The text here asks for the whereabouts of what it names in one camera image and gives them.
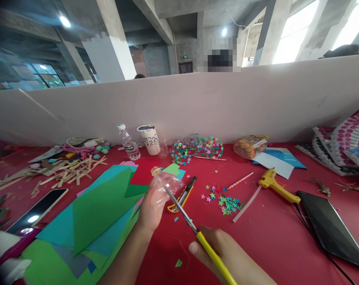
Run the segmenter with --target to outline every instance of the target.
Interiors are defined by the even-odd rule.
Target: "scissors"
[[[198,241],[201,243],[205,251],[207,252],[208,256],[211,258],[215,266],[218,268],[218,270],[222,273],[223,277],[226,279],[227,283],[229,285],[238,285],[236,283],[234,277],[231,275],[230,271],[228,271],[227,267],[223,264],[220,257],[215,253],[215,251],[211,248],[211,246],[206,241],[205,237],[201,232],[197,231],[197,228],[194,226],[192,220],[189,218],[189,216],[186,214],[184,209],[181,207],[181,205],[178,203],[177,199],[174,197],[172,192],[166,187],[165,190],[168,193],[169,197],[172,199],[174,204],[176,205],[177,209],[182,213],[182,215],[185,217],[185,220],[187,224],[191,227],[191,229],[194,231]]]

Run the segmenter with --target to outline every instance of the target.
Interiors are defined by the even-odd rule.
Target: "ceiling light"
[[[60,16],[59,19],[61,20],[62,24],[67,27],[67,28],[70,28],[71,27],[71,24],[70,22],[67,20],[66,17],[64,16]]]

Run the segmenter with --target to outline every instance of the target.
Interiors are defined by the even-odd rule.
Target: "scissor blade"
[[[173,193],[166,187],[165,190],[168,193],[169,197],[172,199],[174,204],[176,205],[177,209],[182,213],[182,215],[185,217],[185,220],[187,224],[193,229],[194,233],[197,235],[197,228],[194,226],[193,222],[190,220],[189,216],[186,214],[185,210],[181,207],[181,205],[178,203],[177,199],[174,197]]]

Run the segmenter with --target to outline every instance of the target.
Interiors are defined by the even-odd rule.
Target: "white partition board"
[[[153,124],[168,143],[195,132],[224,143],[249,134],[301,141],[313,126],[336,125],[359,109],[359,55],[28,94],[82,138],[119,143],[123,123],[134,139],[139,125]]]
[[[52,146],[72,136],[75,133],[23,91],[0,91],[0,140],[26,146]]]

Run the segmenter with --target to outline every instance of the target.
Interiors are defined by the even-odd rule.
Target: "colored paper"
[[[287,148],[267,148],[264,152],[284,162],[289,163],[295,168],[306,169],[306,167],[301,162],[299,162],[298,159],[295,158],[295,156]]]
[[[29,285],[95,285],[110,266],[121,246],[124,244],[126,238],[136,223],[137,217],[138,215],[136,215],[126,225],[110,255],[110,258],[107,259],[104,266],[101,269],[97,266],[97,269],[94,270],[92,274],[89,270],[85,270],[79,279],[76,279],[73,276],[68,266],[59,257],[50,243],[46,243],[38,239],[35,240],[23,251],[21,255],[21,258],[30,259],[32,261],[30,266],[25,271],[24,279],[26,280],[26,283]]]
[[[74,254],[80,253],[96,240],[143,194],[124,198],[133,171],[126,169],[74,200]]]
[[[176,263],[176,267],[181,267],[181,265],[182,265],[182,261],[181,259],[178,259]]]
[[[91,261],[90,264],[88,265],[88,270],[89,270],[90,273],[92,274],[95,269],[96,269],[96,266],[95,266],[95,264]]]
[[[95,180],[94,183],[84,191],[84,193],[90,192],[96,186],[101,185],[103,182],[109,180],[123,170],[131,169],[134,171],[136,168],[137,167],[134,166],[114,165],[103,172],[103,174],[97,180]],[[130,220],[134,209],[134,206],[131,207],[128,212],[121,216],[102,235],[89,244],[86,247],[86,250],[99,253],[106,257],[110,256],[115,247],[117,239],[119,238],[127,222]],[[37,235],[37,238],[58,245],[74,247],[73,204],[71,203],[66,209],[58,214],[57,217]]]
[[[86,270],[87,266],[90,264],[91,259],[86,255],[78,254],[73,256],[73,249],[70,247],[64,247],[61,245],[52,244],[55,251],[63,259],[63,261],[68,265],[72,271],[75,278],[79,278],[82,273]]]
[[[262,166],[265,166],[268,169],[275,168],[276,173],[286,179],[289,179],[289,176],[294,169],[294,166],[290,165],[289,163],[266,154],[265,152],[255,156],[255,158],[252,160],[260,163]]]
[[[145,193],[149,188],[149,185],[136,185],[136,184],[129,184],[128,188],[125,192],[124,198],[128,198],[131,196],[135,196],[141,193]]]
[[[137,168],[135,174],[133,175],[130,184],[149,185],[149,183],[153,178],[151,169],[159,165],[160,165],[159,161],[142,159],[141,161],[139,161],[139,167]]]
[[[167,168],[165,168],[163,170],[163,172],[168,172],[168,173],[172,173],[174,174],[175,176],[178,176],[180,175],[181,173],[179,172],[179,165],[178,164],[175,164],[175,163],[172,163],[170,164]]]

